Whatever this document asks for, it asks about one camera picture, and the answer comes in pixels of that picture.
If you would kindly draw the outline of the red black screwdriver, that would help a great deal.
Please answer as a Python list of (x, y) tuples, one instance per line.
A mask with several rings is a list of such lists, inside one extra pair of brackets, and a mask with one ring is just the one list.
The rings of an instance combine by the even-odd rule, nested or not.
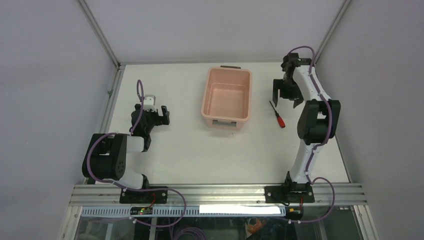
[(279, 113), (277, 112), (277, 110), (276, 110), (276, 108), (275, 108), (275, 106), (274, 106), (274, 104), (269, 100), (268, 101), (269, 103), (270, 103), (270, 105), (271, 105), (271, 107), (272, 107), (272, 109), (273, 109), (273, 111), (274, 111), (274, 114), (275, 114), (275, 117), (276, 117), (276, 119), (277, 119), (277, 122), (278, 122), (278, 125), (283, 129), (283, 128), (285, 128), (286, 127), (286, 124), (285, 124), (285, 122), (284, 122), (284, 120), (282, 119), (282, 117), (279, 115)]

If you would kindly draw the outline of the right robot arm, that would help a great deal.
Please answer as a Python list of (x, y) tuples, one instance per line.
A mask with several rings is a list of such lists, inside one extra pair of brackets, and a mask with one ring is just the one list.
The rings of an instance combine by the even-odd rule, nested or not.
[(335, 136), (341, 103), (323, 90), (312, 59), (289, 53), (283, 58), (281, 68), (283, 78), (273, 80), (273, 104), (277, 105), (279, 99), (292, 101), (294, 107), (304, 104), (296, 127), (299, 149), (281, 186), (283, 198), (294, 203), (302, 193), (312, 192), (312, 169), (324, 145)]

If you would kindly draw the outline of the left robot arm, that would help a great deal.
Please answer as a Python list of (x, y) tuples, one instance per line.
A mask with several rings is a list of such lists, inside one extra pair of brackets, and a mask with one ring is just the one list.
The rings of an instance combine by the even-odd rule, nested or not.
[(132, 189), (131, 197), (138, 203), (145, 203), (151, 196), (147, 176), (127, 167), (128, 153), (147, 152), (154, 127), (170, 124), (170, 112), (165, 105), (160, 107), (162, 114), (154, 105), (134, 106), (131, 113), (130, 133), (95, 133), (92, 135), (81, 171), (84, 177), (101, 183), (119, 185)]

